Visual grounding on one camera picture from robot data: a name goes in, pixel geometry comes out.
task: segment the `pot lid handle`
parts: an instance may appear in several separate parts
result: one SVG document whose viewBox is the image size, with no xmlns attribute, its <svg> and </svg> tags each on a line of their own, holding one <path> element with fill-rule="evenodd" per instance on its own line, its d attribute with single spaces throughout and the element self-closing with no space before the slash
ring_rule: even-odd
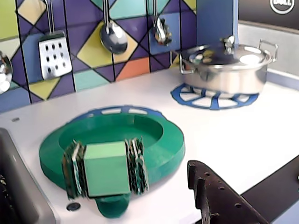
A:
<svg viewBox="0 0 299 224">
<path fill-rule="evenodd" d="M 229 36 L 227 38 L 224 38 L 223 40 L 224 48 L 228 54 L 233 53 L 233 48 L 235 44 L 235 36 Z"/>
</svg>

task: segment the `colorful tile backsplash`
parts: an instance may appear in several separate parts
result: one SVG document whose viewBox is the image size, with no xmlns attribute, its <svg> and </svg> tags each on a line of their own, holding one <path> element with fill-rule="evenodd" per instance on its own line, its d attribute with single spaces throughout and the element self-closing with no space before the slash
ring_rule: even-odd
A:
<svg viewBox="0 0 299 224">
<path fill-rule="evenodd" d="M 169 68 L 171 49 L 196 45 L 196 0 L 157 0 L 172 32 L 168 47 L 154 40 L 152 0 L 109 0 L 111 20 L 128 38 L 122 55 L 111 54 L 100 42 L 102 0 L 52 1 L 55 29 L 67 36 L 73 71 L 42 78 L 38 42 L 49 31 L 43 0 L 1 0 L 0 50 L 11 58 L 14 73 L 10 90 L 0 95 L 0 113 Z"/>
</svg>

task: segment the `stainless steel pot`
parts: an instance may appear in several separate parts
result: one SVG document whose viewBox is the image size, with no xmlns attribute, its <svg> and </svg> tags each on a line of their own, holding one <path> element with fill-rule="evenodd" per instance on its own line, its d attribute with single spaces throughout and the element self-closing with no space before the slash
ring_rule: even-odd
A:
<svg viewBox="0 0 299 224">
<path fill-rule="evenodd" d="M 273 46 L 275 55 L 262 50 L 262 44 Z M 266 83 L 268 65 L 277 60 L 278 45 L 261 40 L 256 48 L 235 44 L 235 37 L 230 36 L 216 45 L 175 53 L 187 86 L 226 94 L 256 94 Z"/>
</svg>

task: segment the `white wall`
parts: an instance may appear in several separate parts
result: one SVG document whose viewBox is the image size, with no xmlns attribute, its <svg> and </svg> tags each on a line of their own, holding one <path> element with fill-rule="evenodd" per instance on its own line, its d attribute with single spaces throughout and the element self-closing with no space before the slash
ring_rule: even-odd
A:
<svg viewBox="0 0 299 224">
<path fill-rule="evenodd" d="M 263 28 L 248 24 L 240 22 L 238 25 L 240 44 L 258 47 L 260 39 L 278 44 L 278 60 L 270 64 L 269 68 L 299 76 L 299 32 L 288 29 L 279 31 L 274 26 Z M 273 54 L 275 52 L 271 47 L 264 48 Z"/>
</svg>

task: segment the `spoon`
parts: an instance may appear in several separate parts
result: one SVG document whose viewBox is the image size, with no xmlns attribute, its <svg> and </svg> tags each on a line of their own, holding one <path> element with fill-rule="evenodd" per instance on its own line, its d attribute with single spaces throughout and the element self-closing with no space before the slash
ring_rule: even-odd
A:
<svg viewBox="0 0 299 224">
<path fill-rule="evenodd" d="M 11 84 L 13 67 L 9 58 L 0 51 L 0 94 L 6 92 Z"/>
<path fill-rule="evenodd" d="M 108 0 L 103 0 L 103 9 L 105 24 L 100 30 L 101 42 L 112 54 L 121 55 L 128 48 L 127 36 L 121 27 L 110 22 Z"/>
</svg>

